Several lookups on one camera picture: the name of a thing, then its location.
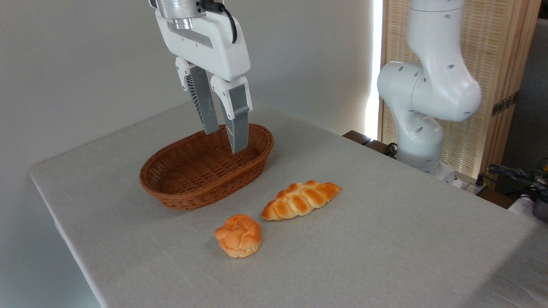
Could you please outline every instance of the bun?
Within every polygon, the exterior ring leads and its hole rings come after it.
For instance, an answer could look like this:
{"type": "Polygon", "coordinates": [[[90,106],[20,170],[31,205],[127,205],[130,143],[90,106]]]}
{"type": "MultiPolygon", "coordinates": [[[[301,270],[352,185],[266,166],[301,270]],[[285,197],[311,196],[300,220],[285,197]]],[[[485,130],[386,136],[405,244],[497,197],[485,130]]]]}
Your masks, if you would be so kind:
{"type": "Polygon", "coordinates": [[[261,247],[261,226],[247,215],[236,214],[215,230],[215,238],[229,256],[245,258],[261,247]]]}
{"type": "Polygon", "coordinates": [[[304,216],[327,204],[340,190],[340,187],[331,182],[324,184],[311,180],[304,184],[293,183],[268,203],[261,216],[266,220],[304,216]]]}

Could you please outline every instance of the woven panel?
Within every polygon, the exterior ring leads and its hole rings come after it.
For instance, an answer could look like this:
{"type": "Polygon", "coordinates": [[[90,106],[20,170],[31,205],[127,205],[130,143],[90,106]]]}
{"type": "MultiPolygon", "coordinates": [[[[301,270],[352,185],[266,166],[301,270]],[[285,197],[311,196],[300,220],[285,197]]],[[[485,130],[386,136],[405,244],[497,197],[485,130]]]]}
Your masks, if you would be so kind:
{"type": "MultiPolygon", "coordinates": [[[[482,87],[483,99],[476,114],[464,123],[439,121],[445,133],[441,160],[457,171],[474,176],[479,171],[485,143],[486,118],[493,106],[493,82],[500,51],[503,21],[511,1],[467,0],[461,28],[461,48],[466,66],[482,87]]],[[[387,0],[385,6],[384,63],[419,62],[406,44],[409,0],[387,0]]],[[[397,142],[392,113],[383,103],[381,141],[397,142]]]]}

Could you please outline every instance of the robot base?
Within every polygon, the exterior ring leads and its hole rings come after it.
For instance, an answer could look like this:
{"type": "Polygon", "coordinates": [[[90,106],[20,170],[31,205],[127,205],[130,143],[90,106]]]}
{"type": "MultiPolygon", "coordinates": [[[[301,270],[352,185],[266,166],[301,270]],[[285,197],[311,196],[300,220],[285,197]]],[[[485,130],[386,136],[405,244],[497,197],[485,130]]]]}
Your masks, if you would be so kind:
{"type": "Polygon", "coordinates": [[[433,175],[438,179],[456,187],[460,187],[462,184],[462,181],[456,177],[455,168],[444,162],[438,162],[432,167],[417,168],[417,170],[433,175]]]}

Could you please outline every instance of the table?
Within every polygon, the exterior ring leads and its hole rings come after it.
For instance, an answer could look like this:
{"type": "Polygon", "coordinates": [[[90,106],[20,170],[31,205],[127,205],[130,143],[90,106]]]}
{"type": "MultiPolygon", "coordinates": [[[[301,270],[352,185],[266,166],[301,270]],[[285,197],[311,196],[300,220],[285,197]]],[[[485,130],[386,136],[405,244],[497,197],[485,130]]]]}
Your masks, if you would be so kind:
{"type": "Polygon", "coordinates": [[[254,107],[250,122],[275,139],[264,173],[201,209],[166,208],[139,184],[152,154],[202,129],[191,104],[31,169],[102,306],[548,306],[545,228],[342,136],[254,107]],[[310,179],[342,191],[307,216],[260,217],[278,191],[310,179]],[[244,259],[229,258],[213,235],[237,213],[262,228],[260,250],[244,259]]]}

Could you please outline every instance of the white wall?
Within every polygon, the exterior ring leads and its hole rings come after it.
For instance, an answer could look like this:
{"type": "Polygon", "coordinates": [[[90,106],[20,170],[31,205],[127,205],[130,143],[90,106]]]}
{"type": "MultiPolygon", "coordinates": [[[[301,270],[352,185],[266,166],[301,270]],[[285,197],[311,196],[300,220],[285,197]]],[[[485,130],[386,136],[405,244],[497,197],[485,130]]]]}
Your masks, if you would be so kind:
{"type": "MultiPolygon", "coordinates": [[[[227,7],[254,100],[363,131],[370,1],[227,7]]],[[[98,305],[28,169],[189,101],[173,63],[146,1],[0,0],[0,307],[98,305]]]]}

